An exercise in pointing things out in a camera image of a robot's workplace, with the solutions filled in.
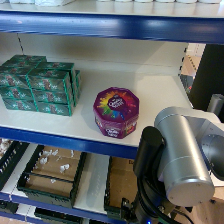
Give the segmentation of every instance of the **green tea box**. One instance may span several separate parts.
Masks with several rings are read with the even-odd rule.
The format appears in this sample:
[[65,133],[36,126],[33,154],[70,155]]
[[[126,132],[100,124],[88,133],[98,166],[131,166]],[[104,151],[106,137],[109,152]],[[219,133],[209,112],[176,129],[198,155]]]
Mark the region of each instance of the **green tea box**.
[[33,56],[33,55],[14,55],[10,61],[30,61],[30,62],[46,62],[46,56]]
[[30,61],[15,61],[15,60],[8,60],[2,64],[4,67],[10,68],[36,68],[36,66],[40,62],[30,62]]
[[8,110],[37,111],[33,100],[2,99]]
[[31,70],[31,67],[0,67],[0,86],[17,86],[20,88],[29,88],[26,76]]
[[65,92],[53,92],[32,89],[33,97],[36,101],[45,103],[61,103],[68,104],[73,100],[72,89],[68,89],[67,94]]
[[72,116],[74,111],[73,101],[71,101],[69,104],[44,103],[36,101],[36,105],[39,112],[48,114]]
[[0,86],[0,95],[2,98],[33,100],[30,89],[24,89],[16,86]]
[[40,62],[37,66],[39,69],[54,69],[69,72],[70,82],[76,81],[75,64],[65,62]]
[[33,69],[27,76],[32,89],[65,92],[71,88],[69,73],[66,71]]

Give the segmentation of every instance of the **tin lid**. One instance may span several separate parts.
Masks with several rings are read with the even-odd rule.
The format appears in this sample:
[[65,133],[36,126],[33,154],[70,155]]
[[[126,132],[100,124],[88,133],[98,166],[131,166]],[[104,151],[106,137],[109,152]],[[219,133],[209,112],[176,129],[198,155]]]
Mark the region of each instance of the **tin lid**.
[[111,87],[97,95],[93,109],[104,121],[127,123],[138,117],[139,99],[128,89]]

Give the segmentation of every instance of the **black plastic tray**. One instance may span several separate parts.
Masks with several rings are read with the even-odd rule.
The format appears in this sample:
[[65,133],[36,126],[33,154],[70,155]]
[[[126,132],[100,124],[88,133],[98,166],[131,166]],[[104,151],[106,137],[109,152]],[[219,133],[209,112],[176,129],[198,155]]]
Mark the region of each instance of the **black plastic tray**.
[[49,192],[30,189],[25,187],[26,182],[29,176],[32,175],[31,172],[33,168],[35,167],[35,164],[37,160],[39,159],[40,155],[42,154],[43,149],[44,149],[43,145],[37,146],[30,161],[27,163],[25,170],[23,171],[22,175],[19,178],[19,181],[17,183],[17,189],[19,191],[23,191],[31,200],[40,201],[40,202],[44,202],[48,204],[60,205],[67,208],[72,208],[75,202],[77,191],[78,191],[79,181],[82,175],[86,153],[83,153],[83,152],[81,153],[80,160],[79,160],[78,167],[77,167],[76,174],[73,181],[73,187],[70,191],[70,196],[66,197],[59,194],[51,194]]
[[0,211],[15,214],[19,204],[0,200]]
[[81,224],[82,218],[60,213],[54,212],[47,209],[36,208],[34,215],[36,217],[41,218],[46,223],[52,224]]
[[0,160],[0,190],[8,181],[29,143],[14,141]]

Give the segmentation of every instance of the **colorful label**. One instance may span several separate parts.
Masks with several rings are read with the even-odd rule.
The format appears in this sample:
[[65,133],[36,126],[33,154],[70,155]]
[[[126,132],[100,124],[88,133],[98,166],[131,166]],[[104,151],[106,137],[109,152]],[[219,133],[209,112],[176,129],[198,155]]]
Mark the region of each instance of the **colorful label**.
[[106,121],[123,123],[138,113],[138,103],[130,92],[125,90],[112,90],[99,94],[95,106]]

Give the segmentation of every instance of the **purple tin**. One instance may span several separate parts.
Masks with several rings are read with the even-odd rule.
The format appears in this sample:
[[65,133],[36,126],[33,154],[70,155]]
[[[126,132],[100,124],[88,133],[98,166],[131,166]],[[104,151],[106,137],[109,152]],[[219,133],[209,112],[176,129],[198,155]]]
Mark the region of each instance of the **purple tin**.
[[103,135],[124,138],[136,129],[139,99],[128,89],[111,87],[97,95],[93,111]]

